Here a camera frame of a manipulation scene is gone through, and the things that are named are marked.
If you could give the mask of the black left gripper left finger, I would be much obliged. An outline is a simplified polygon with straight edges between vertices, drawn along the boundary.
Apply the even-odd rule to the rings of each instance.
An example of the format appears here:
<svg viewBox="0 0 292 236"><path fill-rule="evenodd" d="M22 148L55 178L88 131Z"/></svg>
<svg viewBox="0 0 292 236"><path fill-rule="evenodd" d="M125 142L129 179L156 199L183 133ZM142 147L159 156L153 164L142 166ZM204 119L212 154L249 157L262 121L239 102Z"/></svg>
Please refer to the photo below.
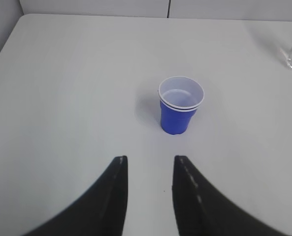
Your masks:
<svg viewBox="0 0 292 236"><path fill-rule="evenodd" d="M115 157L96 182L29 236L120 236L128 204L128 158Z"/></svg>

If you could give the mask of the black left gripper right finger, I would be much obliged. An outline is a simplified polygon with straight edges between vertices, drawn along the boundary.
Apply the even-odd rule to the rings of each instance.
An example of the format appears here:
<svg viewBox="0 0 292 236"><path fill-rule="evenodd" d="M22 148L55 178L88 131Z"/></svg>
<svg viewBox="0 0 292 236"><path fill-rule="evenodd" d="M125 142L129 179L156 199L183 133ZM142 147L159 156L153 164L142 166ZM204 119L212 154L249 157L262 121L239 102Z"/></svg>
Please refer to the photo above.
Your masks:
<svg viewBox="0 0 292 236"><path fill-rule="evenodd" d="M181 236L292 236L292 160L245 154L208 171L177 155L172 199Z"/></svg>

